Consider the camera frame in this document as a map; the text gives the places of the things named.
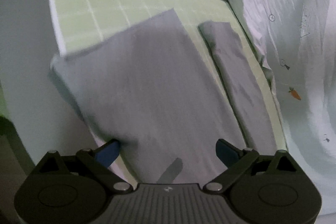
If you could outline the grey sweatpants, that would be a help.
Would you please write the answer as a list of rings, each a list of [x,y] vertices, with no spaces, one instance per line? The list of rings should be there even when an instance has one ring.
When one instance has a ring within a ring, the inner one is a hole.
[[[174,10],[68,56],[51,74],[99,137],[121,142],[138,181],[206,184],[225,167],[217,140],[272,155],[277,146],[263,95],[227,22],[199,25],[221,81],[203,62]]]

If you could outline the green grid bed sheet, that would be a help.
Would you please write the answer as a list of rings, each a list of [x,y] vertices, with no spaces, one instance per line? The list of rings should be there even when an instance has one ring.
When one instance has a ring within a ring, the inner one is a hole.
[[[49,0],[49,5],[62,56],[91,47],[134,24],[174,9],[215,79],[218,75],[198,25],[208,20],[228,22],[240,37],[244,55],[261,90],[277,147],[287,148],[268,82],[242,27],[223,0]]]

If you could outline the light blue carrot quilt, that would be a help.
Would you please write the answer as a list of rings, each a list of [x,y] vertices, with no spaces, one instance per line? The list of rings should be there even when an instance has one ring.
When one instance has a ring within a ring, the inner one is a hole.
[[[290,154],[335,213],[335,0],[228,0],[280,111]]]

